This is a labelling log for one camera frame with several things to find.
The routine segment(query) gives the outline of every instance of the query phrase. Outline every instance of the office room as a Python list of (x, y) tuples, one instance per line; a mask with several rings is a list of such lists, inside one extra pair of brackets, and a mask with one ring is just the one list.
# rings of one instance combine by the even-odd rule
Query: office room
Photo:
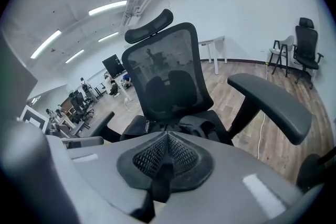
[[(209, 212), (199, 216), (198, 201), (177, 222), (275, 221), (306, 195), (312, 203), (335, 168), (336, 24), (325, 0), (10, 0), (1, 36), (3, 63), (24, 70), (9, 80), (24, 92), (11, 117), (41, 129), (81, 221), (57, 154), (106, 219), (129, 223), (171, 222), (197, 195), (212, 199)], [(221, 180), (239, 189), (222, 212), (214, 200), (229, 190), (207, 189)]]

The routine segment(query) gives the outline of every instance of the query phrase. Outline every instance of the white desk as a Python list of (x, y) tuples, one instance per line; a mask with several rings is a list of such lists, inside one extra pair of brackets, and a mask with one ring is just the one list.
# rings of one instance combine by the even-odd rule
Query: white desk
[(225, 36), (221, 36), (221, 37), (217, 37), (217, 38), (214, 38), (214, 39), (198, 42), (199, 45), (207, 47), (209, 63), (211, 63), (212, 62), (211, 59), (214, 58), (215, 74), (216, 75), (218, 75), (218, 57), (217, 57), (217, 55), (218, 55), (220, 49), (222, 49), (223, 53), (224, 53), (224, 63), (227, 63), (224, 38), (225, 38)]
[(124, 87), (121, 85), (120, 80), (122, 79), (122, 76), (127, 74), (127, 71), (125, 70), (123, 73), (117, 75), (113, 79), (116, 81), (116, 84), (119, 86), (120, 90), (125, 94), (125, 96), (128, 98), (128, 100), (132, 101), (132, 98), (129, 96), (129, 94), (125, 91)]

